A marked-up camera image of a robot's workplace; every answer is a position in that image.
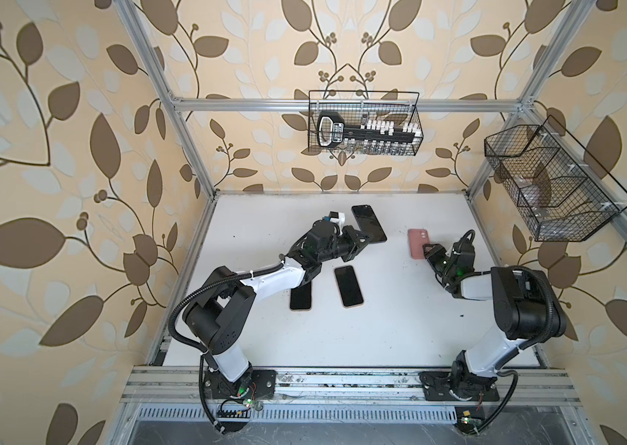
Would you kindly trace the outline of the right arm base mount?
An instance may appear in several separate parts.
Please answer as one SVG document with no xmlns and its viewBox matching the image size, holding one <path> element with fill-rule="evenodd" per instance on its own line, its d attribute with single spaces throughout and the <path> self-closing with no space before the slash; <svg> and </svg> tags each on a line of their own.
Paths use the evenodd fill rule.
<svg viewBox="0 0 627 445">
<path fill-rule="evenodd" d="M 465 436 L 482 434 L 508 404 L 500 398 L 497 378 L 480 378 L 467 371 L 424 371 L 419 375 L 427 402 L 472 402 L 472 408 L 456 407 L 456 429 Z"/>
</svg>

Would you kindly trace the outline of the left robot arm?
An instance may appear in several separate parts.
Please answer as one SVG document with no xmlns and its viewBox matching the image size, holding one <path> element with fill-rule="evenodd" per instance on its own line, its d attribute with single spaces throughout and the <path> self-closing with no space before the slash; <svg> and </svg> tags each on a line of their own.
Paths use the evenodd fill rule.
<svg viewBox="0 0 627 445">
<path fill-rule="evenodd" d="M 167 329 L 172 340 L 200 352 L 204 365 L 230 384 L 252 372 L 237 341 L 255 302 L 285 290 L 310 284 L 326 261 L 352 261 L 371 242 L 371 235 L 342 223 L 333 212 L 263 269 L 233 272 L 220 266 L 206 282 L 183 298 L 171 311 Z"/>
</svg>

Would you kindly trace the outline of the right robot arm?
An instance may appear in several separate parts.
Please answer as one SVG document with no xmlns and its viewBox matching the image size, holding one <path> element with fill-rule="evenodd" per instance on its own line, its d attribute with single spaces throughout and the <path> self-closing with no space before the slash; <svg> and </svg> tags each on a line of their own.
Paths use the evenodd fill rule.
<svg viewBox="0 0 627 445">
<path fill-rule="evenodd" d="M 495 325 L 474 347 L 460 352 L 451 367 L 450 387 L 456 391 L 493 384 L 513 358 L 561 337 L 568 327 L 546 273 L 523 265 L 475 270 L 475 237 L 470 229 L 450 250 L 441 244 L 421 247 L 438 283 L 453 298 L 493 304 Z"/>
</svg>

